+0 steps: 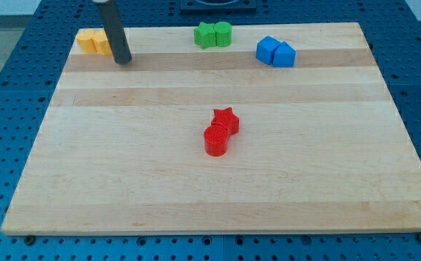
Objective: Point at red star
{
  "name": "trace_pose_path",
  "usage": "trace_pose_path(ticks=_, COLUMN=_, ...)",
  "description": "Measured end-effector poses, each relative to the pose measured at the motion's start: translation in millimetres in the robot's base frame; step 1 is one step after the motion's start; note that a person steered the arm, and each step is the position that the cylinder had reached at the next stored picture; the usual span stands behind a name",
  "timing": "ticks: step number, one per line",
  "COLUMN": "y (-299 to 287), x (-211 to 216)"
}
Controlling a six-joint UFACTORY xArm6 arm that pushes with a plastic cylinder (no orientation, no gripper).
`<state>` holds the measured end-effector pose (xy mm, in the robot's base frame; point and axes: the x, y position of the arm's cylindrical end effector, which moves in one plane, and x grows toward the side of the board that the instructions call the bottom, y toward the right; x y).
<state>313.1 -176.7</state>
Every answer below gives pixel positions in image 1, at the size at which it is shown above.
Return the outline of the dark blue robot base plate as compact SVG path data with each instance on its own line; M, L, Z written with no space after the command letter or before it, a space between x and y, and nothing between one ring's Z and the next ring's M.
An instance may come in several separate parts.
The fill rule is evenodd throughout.
M181 13L254 11L257 0L179 0Z

